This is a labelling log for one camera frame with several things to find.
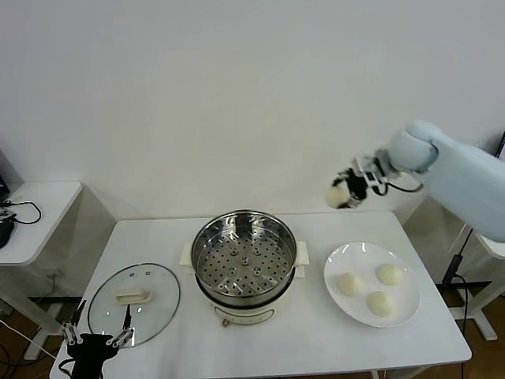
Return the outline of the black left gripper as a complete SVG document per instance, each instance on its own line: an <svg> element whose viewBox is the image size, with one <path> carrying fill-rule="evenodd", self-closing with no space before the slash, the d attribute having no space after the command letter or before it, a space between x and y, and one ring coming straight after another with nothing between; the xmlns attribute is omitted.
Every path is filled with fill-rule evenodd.
<svg viewBox="0 0 505 379"><path fill-rule="evenodd" d="M62 324L62 335L67 345L67 354L73 360L70 374L72 379L100 379L103 377L103 364L115 357L120 347L133 336L131 305L125 311L122 330L112 337L110 335L80 335L78 324L86 305L83 300L75 310L69 322Z"/></svg>

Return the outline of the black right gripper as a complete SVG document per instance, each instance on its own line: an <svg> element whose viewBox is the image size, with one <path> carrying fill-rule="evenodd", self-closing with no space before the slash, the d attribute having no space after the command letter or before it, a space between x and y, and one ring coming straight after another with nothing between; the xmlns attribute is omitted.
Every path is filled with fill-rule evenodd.
<svg viewBox="0 0 505 379"><path fill-rule="evenodd" d="M333 180L334 187L350 180L349 189L356 197L349 197L341 203L342 209L358 208L367 200L368 190L380 197L387 195L389 186L389 155L386 151L375 151L371 156L358 156L351 168L340 171Z"/></svg>

